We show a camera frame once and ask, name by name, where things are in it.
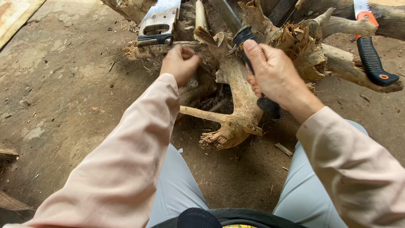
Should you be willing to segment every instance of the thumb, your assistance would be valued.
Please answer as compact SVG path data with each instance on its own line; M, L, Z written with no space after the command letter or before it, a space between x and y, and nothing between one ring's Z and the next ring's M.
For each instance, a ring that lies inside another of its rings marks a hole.
M262 68L266 64L266 56L262 51L262 48L254 40L247 40L243 43L243 49L246 56L249 58L253 70Z
M203 56L199 54L193 55L191 58L184 61L190 70L195 71L197 67L203 62Z

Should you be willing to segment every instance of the hand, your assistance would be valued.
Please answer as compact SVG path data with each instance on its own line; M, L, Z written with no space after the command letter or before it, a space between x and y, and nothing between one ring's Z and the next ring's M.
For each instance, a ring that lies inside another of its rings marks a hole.
M247 81L257 97L262 92L289 111L300 123L324 107L308 90L291 59L281 50L247 40L243 44L255 75L249 70Z
M182 47L180 44L177 44L167 52L166 57L163 59L160 74L169 73L173 75L176 79L177 87L181 88L190 80L202 62L202 55L196 54L191 48Z

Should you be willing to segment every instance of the left hand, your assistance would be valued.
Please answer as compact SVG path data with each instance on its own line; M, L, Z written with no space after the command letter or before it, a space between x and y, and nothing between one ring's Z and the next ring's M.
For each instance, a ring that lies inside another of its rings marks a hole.
M167 52L162 61L160 74L169 73L173 75L177 82L177 87L181 88L191 78L197 67L203 62L203 56L196 54L189 47L182 47L177 44Z

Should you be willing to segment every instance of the black rope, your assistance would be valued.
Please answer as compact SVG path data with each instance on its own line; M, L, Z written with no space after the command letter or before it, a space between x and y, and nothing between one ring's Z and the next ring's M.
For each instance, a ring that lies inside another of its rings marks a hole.
M158 44L164 44L164 41L169 39L169 38L173 39L173 35L170 34L170 33L162 35L162 32L159 31L159 34L157 34L157 35L139 36L138 40L139 41L147 41L147 40L156 39L158 41Z

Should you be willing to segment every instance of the saw blade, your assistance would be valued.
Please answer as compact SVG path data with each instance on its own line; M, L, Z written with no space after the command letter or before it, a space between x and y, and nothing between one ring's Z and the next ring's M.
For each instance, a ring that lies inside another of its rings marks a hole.
M361 11L370 11L369 2L367 0L353 0L353 4L356 17Z
M139 23L138 27L141 27L141 24L146 19L150 18L152 14L166 12L167 9L169 9L170 7L177 7L177 19L178 19L180 14L180 3L181 0L158 0L158 2L149 9L145 17Z

